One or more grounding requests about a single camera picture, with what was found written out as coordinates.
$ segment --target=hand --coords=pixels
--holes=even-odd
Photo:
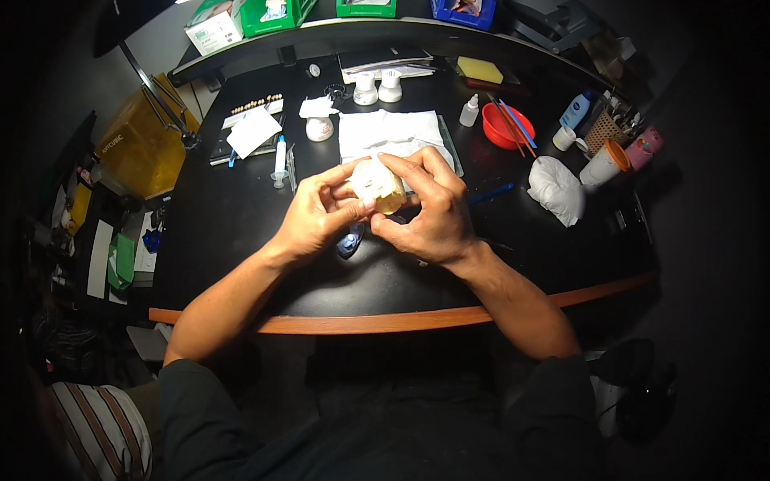
[[[371,216],[372,233],[401,252],[444,267],[465,260],[476,250],[480,241],[470,224],[465,182],[434,147],[406,159],[383,153],[378,158],[414,190],[407,204],[422,205],[422,210],[406,225],[375,213]]]
[[[374,211],[374,199],[358,199],[345,179],[363,157],[313,175],[296,188],[278,233],[268,242],[282,264],[309,260],[325,248],[341,229],[363,221]]]

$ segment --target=wicker basket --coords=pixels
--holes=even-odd
[[[612,139],[616,141],[625,149],[626,145],[631,143],[631,137],[625,135],[620,127],[615,125],[612,121],[612,117],[607,113],[607,109],[601,111],[599,118],[591,126],[591,130],[585,136],[585,143],[588,145],[588,153],[591,157],[599,152],[599,149],[604,145],[604,140]]]

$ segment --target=pink cup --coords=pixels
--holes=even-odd
[[[647,165],[660,149],[663,149],[663,137],[650,125],[626,148],[626,155],[631,160],[631,167],[639,170]]]

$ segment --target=green box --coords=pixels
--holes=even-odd
[[[336,0],[338,17],[390,17],[396,18],[396,0],[387,5],[345,5],[345,0]]]
[[[109,243],[107,255],[107,281],[118,289],[124,290],[134,280],[134,241],[123,234],[118,234]]]
[[[302,25],[310,9],[318,0],[286,0],[286,16],[267,22],[260,22],[262,15],[267,12],[265,0],[247,0],[240,8],[243,36],[253,37],[276,30],[295,28]]]

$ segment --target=forearm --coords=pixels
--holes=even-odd
[[[163,365],[202,363],[254,320],[292,259],[268,242],[230,274],[196,297],[176,321]]]
[[[485,243],[447,266],[487,308],[500,331],[533,359],[581,353],[561,309],[535,284],[513,270]]]

